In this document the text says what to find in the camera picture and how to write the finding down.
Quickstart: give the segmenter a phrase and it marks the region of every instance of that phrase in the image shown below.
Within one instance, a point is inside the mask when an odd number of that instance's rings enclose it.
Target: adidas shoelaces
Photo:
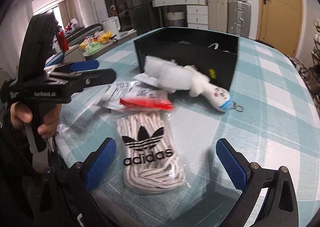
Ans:
[[[117,121],[126,145],[124,184],[143,193],[161,193],[185,182],[169,130],[157,112],[140,112]]]

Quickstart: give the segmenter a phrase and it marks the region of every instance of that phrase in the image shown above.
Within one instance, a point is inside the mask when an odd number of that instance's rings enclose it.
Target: metal chain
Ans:
[[[242,105],[237,105],[237,103],[233,100],[232,101],[233,106],[230,106],[230,109],[235,109],[238,112],[243,112],[244,107]]]

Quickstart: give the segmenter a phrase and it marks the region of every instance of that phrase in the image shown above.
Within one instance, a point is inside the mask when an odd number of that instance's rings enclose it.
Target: finger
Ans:
[[[41,126],[38,127],[38,134],[43,136],[46,136],[47,134],[50,134],[52,137],[55,132],[57,131],[57,126],[59,124],[59,119],[55,120],[51,124],[42,124]]]
[[[47,125],[57,120],[60,116],[62,105],[56,104],[53,110],[50,110],[44,117],[43,122]]]
[[[23,127],[23,123],[30,123],[32,120],[32,112],[27,105],[16,102],[10,107],[11,123],[16,129]]]
[[[50,133],[47,133],[45,135],[41,135],[42,138],[50,138],[50,137],[53,137],[56,133],[56,130],[54,131],[51,131]]]

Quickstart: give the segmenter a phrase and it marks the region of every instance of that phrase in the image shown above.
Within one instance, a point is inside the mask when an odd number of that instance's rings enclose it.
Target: screw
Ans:
[[[45,171],[46,173],[50,173],[51,170],[52,170],[52,166],[48,166],[44,171]]]
[[[251,167],[254,168],[254,169],[258,169],[258,168],[259,168],[259,164],[256,163],[256,162],[252,162],[250,165],[251,165]]]
[[[76,167],[76,168],[80,168],[81,166],[82,166],[82,162],[76,162],[76,163],[75,163],[75,167]]]
[[[285,166],[281,166],[281,171],[284,172],[284,173],[287,173],[288,169]]]

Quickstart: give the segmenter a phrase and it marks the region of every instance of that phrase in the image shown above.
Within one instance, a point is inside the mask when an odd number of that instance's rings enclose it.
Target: blue gripper pad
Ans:
[[[217,141],[216,153],[235,188],[244,192],[247,189],[246,173],[222,139]]]
[[[96,60],[93,61],[85,61],[85,62],[77,62],[73,63],[70,66],[70,69],[74,72],[87,71],[87,70],[95,70],[99,68],[99,62]]]
[[[98,187],[99,182],[101,181],[104,173],[107,171],[113,157],[116,154],[116,150],[116,142],[113,139],[110,139],[87,171],[84,185],[88,192]]]

